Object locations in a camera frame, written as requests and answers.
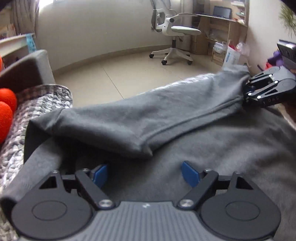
gray and white quilt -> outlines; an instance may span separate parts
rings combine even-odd
[[[17,95],[18,108],[0,151],[0,194],[23,165],[25,133],[29,120],[57,108],[71,108],[72,94],[61,85],[39,85]],[[15,240],[16,234],[0,210],[0,240]]]

chair base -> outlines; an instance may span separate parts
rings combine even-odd
[[[172,58],[174,55],[178,55],[179,57],[182,57],[182,58],[186,59],[187,60],[187,63],[189,65],[191,65],[192,62],[193,62],[193,59],[190,57],[190,53],[189,52],[186,52],[186,51],[183,51],[181,49],[177,49],[176,48],[176,42],[175,42],[175,40],[173,40],[173,44],[172,44],[172,47],[171,48],[164,49],[164,50],[159,50],[159,51],[153,51],[149,55],[149,57],[150,58],[153,58],[153,56],[155,54],[167,54],[167,56],[161,61],[161,63],[163,65],[166,65],[167,60],[169,58]]]

chair seat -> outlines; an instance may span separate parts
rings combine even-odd
[[[195,28],[189,28],[184,26],[172,26],[172,31],[182,34],[200,35],[201,31]]]

computer monitor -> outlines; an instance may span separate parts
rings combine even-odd
[[[214,6],[213,16],[220,18],[231,18],[231,8]]]

blue gripper pad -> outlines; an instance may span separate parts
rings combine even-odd
[[[184,180],[193,188],[200,182],[199,173],[194,170],[187,161],[182,163],[182,175]]]
[[[99,188],[104,186],[105,182],[108,178],[108,166],[107,165],[101,165],[97,170],[94,172],[93,182],[96,184]]]

